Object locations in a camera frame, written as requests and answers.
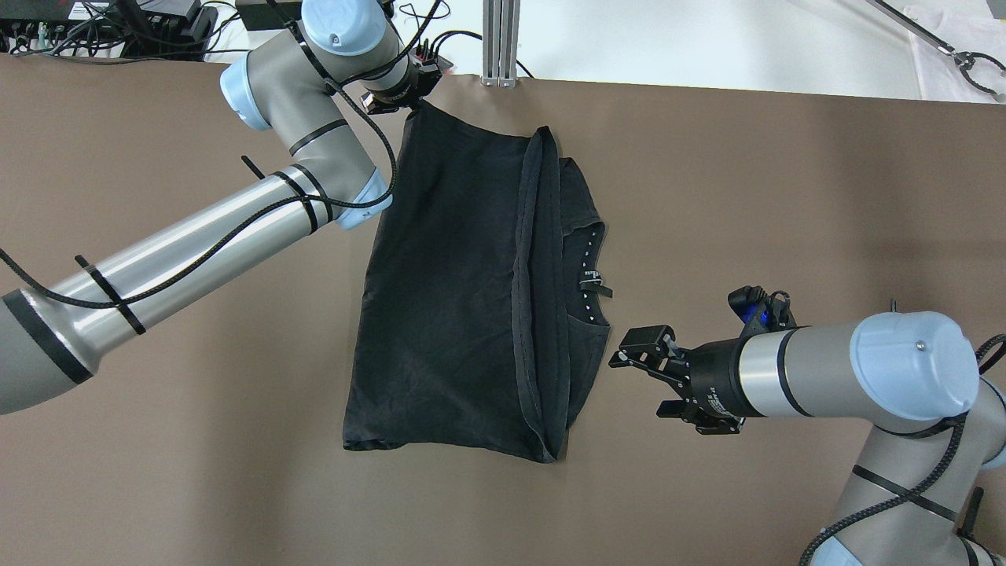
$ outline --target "white cloth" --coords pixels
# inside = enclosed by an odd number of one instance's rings
[[[947,9],[911,5],[904,14],[958,51],[977,51],[1006,63],[1006,22],[991,18],[966,17]],[[911,52],[923,100],[996,104],[991,95],[964,79],[954,59],[911,34]],[[1006,92],[1006,77],[991,62],[979,59],[970,71],[980,84]]]

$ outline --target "light blue joint cap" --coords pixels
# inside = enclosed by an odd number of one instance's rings
[[[863,566],[863,563],[838,539],[832,537],[818,547],[811,566]]]
[[[316,45],[337,55],[359,55],[377,46],[387,29],[374,0],[304,0],[301,21]]]
[[[380,171],[375,167],[374,174],[370,175],[370,180],[367,181],[367,184],[363,185],[363,190],[356,195],[356,198],[353,198],[353,203],[358,204],[367,200],[373,200],[384,194],[385,191],[387,191],[387,183],[384,182],[384,177],[380,176]],[[335,218],[335,221],[343,229],[352,229],[376,215],[377,212],[390,206],[392,198],[388,194],[387,198],[369,208],[346,208],[339,214],[339,217]]]
[[[1003,406],[1006,407],[1006,396],[1003,395],[1003,392],[999,391],[998,387],[992,385],[992,382],[988,380],[982,380],[982,381],[989,384],[989,387],[992,388],[992,391],[996,392],[996,395],[999,396],[999,400],[1003,402]],[[982,469],[983,470],[995,469],[1003,464],[1006,464],[1006,446],[1003,446],[1002,451],[999,452],[999,454],[996,455],[996,457],[982,464]]]
[[[269,122],[262,117],[259,106],[255,104],[255,97],[252,96],[252,83],[248,82],[248,54],[244,53],[241,58],[231,63],[220,73],[220,90],[223,98],[227,100],[230,108],[237,113],[237,117],[256,130],[268,130],[272,128]]]
[[[938,313],[883,313],[859,324],[849,358],[863,391],[902,419],[960,415],[978,398],[978,361],[961,328]]]

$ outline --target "robotic arm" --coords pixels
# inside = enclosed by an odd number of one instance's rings
[[[739,338],[684,350],[668,327],[633,329],[609,365],[670,385],[681,400],[665,401],[657,415],[701,434],[736,434],[748,417],[874,424],[836,523],[802,565],[1002,566],[967,521],[953,529],[979,469],[1006,463],[1006,401],[980,377],[953,321],[887,313],[800,328],[785,294],[744,288],[728,303],[745,323]]]
[[[15,268],[31,286],[0,304],[0,414],[65,393],[113,349],[322,225],[349,229],[391,203],[332,95],[360,78],[369,112],[393,111],[440,69],[406,56],[373,0],[305,0],[302,18],[220,77],[241,120],[275,129],[294,163],[96,264],[77,256],[85,270],[51,291]]]

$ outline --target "white label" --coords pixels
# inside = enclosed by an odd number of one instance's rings
[[[98,15],[97,10],[104,10],[105,8],[108,8],[110,3],[111,2],[88,2],[85,4],[83,2],[73,2],[73,8],[70,9],[69,16],[67,16],[66,19],[90,20]]]

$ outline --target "black cloth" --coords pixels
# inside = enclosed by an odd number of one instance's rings
[[[423,103],[367,267],[344,447],[555,461],[608,340],[579,290],[604,234],[548,128],[504,136]]]

